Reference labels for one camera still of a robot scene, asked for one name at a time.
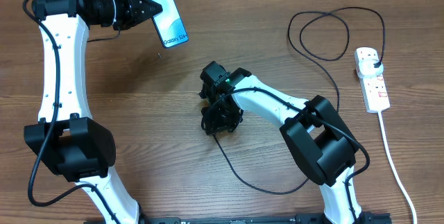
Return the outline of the blue Samsung Galaxy smartphone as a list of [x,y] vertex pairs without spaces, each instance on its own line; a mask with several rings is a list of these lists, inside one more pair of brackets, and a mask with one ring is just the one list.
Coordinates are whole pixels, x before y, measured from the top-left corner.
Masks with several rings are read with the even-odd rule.
[[174,0],[151,0],[162,6],[153,23],[164,48],[171,48],[189,40],[185,25]]

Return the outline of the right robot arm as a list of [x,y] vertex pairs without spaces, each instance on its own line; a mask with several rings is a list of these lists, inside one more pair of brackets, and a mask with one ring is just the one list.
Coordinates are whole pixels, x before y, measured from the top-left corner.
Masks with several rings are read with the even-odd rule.
[[323,220],[362,222],[352,183],[355,154],[362,147],[326,98],[295,98],[265,85],[245,69],[230,73],[216,62],[203,69],[200,79],[199,95],[209,103],[201,110],[201,127],[207,134],[233,132],[245,111],[263,117],[279,128],[299,169],[319,185],[325,204]]

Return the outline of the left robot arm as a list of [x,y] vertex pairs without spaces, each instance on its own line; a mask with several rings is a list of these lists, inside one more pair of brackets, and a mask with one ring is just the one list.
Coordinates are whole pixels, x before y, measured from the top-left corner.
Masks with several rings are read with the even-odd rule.
[[83,190],[104,223],[147,223],[115,168],[112,133],[93,120],[87,100],[85,53],[93,25],[128,30],[161,13],[151,0],[24,0],[44,47],[44,91],[37,123],[24,128],[36,164]]

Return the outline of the white charger plug adapter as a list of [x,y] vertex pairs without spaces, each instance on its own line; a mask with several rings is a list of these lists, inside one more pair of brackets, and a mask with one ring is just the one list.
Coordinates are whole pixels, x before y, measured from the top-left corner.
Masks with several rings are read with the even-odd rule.
[[383,71],[384,65],[373,60],[361,60],[357,64],[357,75],[362,79],[382,75]]

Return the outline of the white power strip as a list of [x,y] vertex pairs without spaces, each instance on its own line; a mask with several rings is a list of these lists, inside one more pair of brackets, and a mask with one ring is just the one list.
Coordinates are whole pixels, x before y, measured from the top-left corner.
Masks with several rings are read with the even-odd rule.
[[[375,49],[370,47],[360,47],[354,52],[355,64],[361,60],[373,60],[379,62],[379,56]],[[361,90],[364,98],[364,105],[368,113],[378,113],[390,108],[389,96],[383,75],[371,78],[359,78]]]

